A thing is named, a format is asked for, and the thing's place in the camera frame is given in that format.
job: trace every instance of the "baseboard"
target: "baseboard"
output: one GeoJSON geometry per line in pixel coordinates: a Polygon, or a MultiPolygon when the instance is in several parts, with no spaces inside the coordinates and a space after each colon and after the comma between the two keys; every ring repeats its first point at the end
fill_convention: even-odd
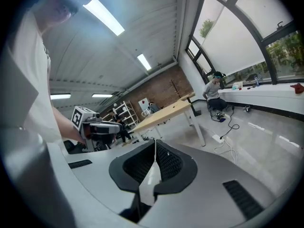
{"type": "MultiPolygon", "coordinates": [[[[193,101],[192,104],[195,102],[206,102],[206,100],[197,99],[197,100],[193,101]]],[[[246,105],[250,105],[252,109],[269,112],[269,113],[293,118],[293,119],[299,120],[301,122],[304,122],[304,115],[299,114],[299,113],[294,113],[294,112],[289,112],[289,111],[285,111],[285,110],[280,110],[280,109],[275,109],[275,108],[260,106],[260,105],[254,105],[254,104],[236,103],[236,102],[229,102],[229,101],[227,101],[227,103],[228,103],[228,105],[234,105],[234,106],[240,106],[240,107],[245,107],[246,105]]]]}

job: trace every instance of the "black pants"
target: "black pants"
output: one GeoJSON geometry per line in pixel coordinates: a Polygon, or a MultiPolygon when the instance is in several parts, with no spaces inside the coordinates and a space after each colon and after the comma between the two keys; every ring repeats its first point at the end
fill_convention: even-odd
{"type": "Polygon", "coordinates": [[[227,102],[221,98],[211,99],[208,101],[210,107],[215,108],[216,110],[222,111],[227,107],[227,102]]]}
{"type": "Polygon", "coordinates": [[[125,142],[125,138],[131,139],[131,136],[129,135],[128,131],[126,129],[122,130],[120,132],[120,136],[122,137],[123,142],[125,142]]]}

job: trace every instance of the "red object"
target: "red object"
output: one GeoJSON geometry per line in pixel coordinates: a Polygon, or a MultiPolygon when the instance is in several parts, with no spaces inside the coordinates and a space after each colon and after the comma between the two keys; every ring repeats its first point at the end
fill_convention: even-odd
{"type": "Polygon", "coordinates": [[[296,85],[291,85],[290,87],[294,88],[296,94],[300,94],[304,91],[304,87],[300,83],[296,85]]]}

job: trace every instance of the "brick wall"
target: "brick wall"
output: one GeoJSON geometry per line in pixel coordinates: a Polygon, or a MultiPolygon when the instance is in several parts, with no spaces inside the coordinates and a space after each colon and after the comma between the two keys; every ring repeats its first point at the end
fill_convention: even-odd
{"type": "MultiPolygon", "coordinates": [[[[120,105],[123,101],[130,101],[137,116],[142,121],[144,118],[142,117],[142,110],[138,104],[140,100],[147,98],[150,102],[154,102],[161,108],[173,104],[180,98],[171,85],[171,80],[173,80],[180,96],[184,96],[193,91],[183,70],[176,65],[124,95],[116,103],[120,105]]],[[[112,108],[113,105],[104,110],[101,116],[104,117],[107,115],[107,111],[112,108]]]]}

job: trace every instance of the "window frame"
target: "window frame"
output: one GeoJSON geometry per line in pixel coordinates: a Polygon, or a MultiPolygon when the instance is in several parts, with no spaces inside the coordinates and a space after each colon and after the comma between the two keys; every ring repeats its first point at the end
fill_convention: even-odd
{"type": "MultiPolygon", "coordinates": [[[[186,46],[186,52],[188,53],[188,49],[189,49],[189,45],[190,42],[193,41],[195,43],[195,45],[199,48],[198,53],[194,56],[194,57],[190,57],[195,65],[195,67],[198,69],[199,74],[201,75],[203,81],[206,83],[209,82],[209,79],[207,78],[210,74],[213,74],[214,72],[216,72],[216,68],[213,66],[212,61],[210,60],[210,58],[208,57],[207,53],[205,52],[205,50],[200,46],[200,43],[195,39],[195,37],[193,36],[196,25],[198,23],[199,17],[200,17],[200,12],[202,10],[202,7],[204,5],[204,1],[205,0],[199,0],[199,5],[197,8],[197,12],[194,18],[194,23],[192,26],[192,30],[189,36],[189,40],[186,46]],[[198,63],[196,62],[197,59],[199,58],[199,56],[203,55],[206,59],[206,61],[209,63],[210,67],[211,67],[211,71],[208,72],[207,74],[204,72],[204,70],[202,70],[200,68],[200,66],[198,65],[198,63]]],[[[238,0],[217,0],[218,2],[220,2],[222,5],[224,5],[227,9],[229,9],[243,24],[244,26],[248,29],[248,31],[250,32],[250,34],[252,35],[252,37],[254,38],[254,40],[256,41],[257,45],[259,46],[264,59],[265,59],[265,63],[266,66],[269,70],[269,74],[271,77],[271,81],[268,82],[260,82],[261,85],[269,85],[269,84],[285,84],[285,83],[298,83],[298,82],[304,82],[304,79],[288,79],[288,80],[280,80],[277,78],[277,73],[276,73],[276,68],[275,65],[273,65],[272,61],[271,61],[271,57],[269,55],[269,53],[266,50],[266,47],[277,41],[278,39],[292,33],[295,32],[297,30],[299,30],[294,22],[291,21],[288,24],[282,26],[280,29],[278,29],[277,31],[273,32],[272,34],[270,34],[269,36],[262,38],[261,34],[259,33],[258,29],[255,27],[255,25],[251,22],[251,20],[247,17],[247,15],[245,15],[243,13],[242,10],[240,10],[237,6],[236,6],[236,2],[238,0]]],[[[254,83],[248,83],[248,84],[243,84],[243,86],[252,86],[254,83]]]]}

